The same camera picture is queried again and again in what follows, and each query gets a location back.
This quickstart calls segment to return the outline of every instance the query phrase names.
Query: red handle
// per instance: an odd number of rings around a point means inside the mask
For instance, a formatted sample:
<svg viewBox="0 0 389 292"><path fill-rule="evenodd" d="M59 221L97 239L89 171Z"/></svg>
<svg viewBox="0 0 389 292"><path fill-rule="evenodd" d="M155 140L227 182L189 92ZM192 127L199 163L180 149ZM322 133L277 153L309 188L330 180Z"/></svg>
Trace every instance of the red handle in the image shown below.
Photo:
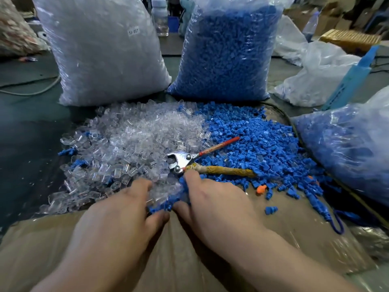
<svg viewBox="0 0 389 292"><path fill-rule="evenodd" d="M213 152L213 151L217 151L218 149L221 149L222 147L225 147L233 142L236 142L240 139L239 136L236 136L234 138L231 138L225 142L222 142L222 143L219 143L213 147L210 147L209 149L206 149L205 151L202 151L199 153L200 157L203 156L203 155L206 155L206 154L209 154L210 152Z"/></svg>

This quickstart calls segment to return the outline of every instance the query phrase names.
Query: bag of blue plastic parts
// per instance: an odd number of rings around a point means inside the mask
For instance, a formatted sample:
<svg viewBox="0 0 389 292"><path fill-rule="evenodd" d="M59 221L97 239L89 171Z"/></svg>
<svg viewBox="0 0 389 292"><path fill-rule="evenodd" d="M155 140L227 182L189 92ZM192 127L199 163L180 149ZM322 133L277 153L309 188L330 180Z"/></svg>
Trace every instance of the bag of blue plastic parts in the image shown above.
<svg viewBox="0 0 389 292"><path fill-rule="evenodd" d="M265 100L277 23L293 0L193 0L177 79L168 93Z"/></svg>
<svg viewBox="0 0 389 292"><path fill-rule="evenodd" d="M293 121L305 145L332 176L389 207L389 86L367 103Z"/></svg>

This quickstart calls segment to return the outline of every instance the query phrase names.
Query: pile of clear plastic parts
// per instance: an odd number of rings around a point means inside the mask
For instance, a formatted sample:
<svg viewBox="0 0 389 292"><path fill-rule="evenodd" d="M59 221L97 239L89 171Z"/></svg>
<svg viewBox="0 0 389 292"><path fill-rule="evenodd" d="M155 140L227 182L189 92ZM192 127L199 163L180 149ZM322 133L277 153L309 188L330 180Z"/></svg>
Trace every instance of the pile of clear plastic parts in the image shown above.
<svg viewBox="0 0 389 292"><path fill-rule="evenodd" d="M193 102L153 100L99 107L95 118L61 138L67 151L75 155L61 166L64 185L49 196L40 213L77 211L113 195L138 177L154 182L150 199L163 203L181 188L178 177L168 168L166 154L200 152L211 146L205 122L209 115L194 115L196 109Z"/></svg>

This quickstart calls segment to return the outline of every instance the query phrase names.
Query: label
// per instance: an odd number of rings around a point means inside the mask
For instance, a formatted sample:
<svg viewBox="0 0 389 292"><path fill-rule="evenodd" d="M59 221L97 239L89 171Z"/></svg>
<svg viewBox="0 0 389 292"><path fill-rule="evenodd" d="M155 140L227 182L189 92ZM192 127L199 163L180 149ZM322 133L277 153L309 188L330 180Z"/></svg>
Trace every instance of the label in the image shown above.
<svg viewBox="0 0 389 292"><path fill-rule="evenodd" d="M133 28L128 29L128 35L130 37L132 37L136 34L139 34L139 27L138 26L134 26Z"/></svg>

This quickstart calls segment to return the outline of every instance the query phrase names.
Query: plastic bottle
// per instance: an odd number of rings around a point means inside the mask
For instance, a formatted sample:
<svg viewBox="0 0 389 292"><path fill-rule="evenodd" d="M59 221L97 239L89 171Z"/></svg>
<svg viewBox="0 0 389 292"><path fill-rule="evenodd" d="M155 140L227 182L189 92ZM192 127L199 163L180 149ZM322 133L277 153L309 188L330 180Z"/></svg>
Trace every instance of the plastic bottle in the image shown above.
<svg viewBox="0 0 389 292"><path fill-rule="evenodd" d="M158 37L167 37L169 35L168 25L168 5L166 0L151 0L153 9L151 9L151 16L153 23L157 30Z"/></svg>
<svg viewBox="0 0 389 292"><path fill-rule="evenodd" d="M344 107L353 97L354 92L365 81L367 75L372 70L371 63L375 58L379 45L374 45L361 58L358 64L353 65L347 74L343 77L334 93L328 98L327 102L321 108L322 111Z"/></svg>
<svg viewBox="0 0 389 292"><path fill-rule="evenodd" d="M303 29L303 35L305 36L308 42L312 41L312 37L317 27L319 14L319 11L316 11L314 14L312 14L311 18L308 20L307 25Z"/></svg>

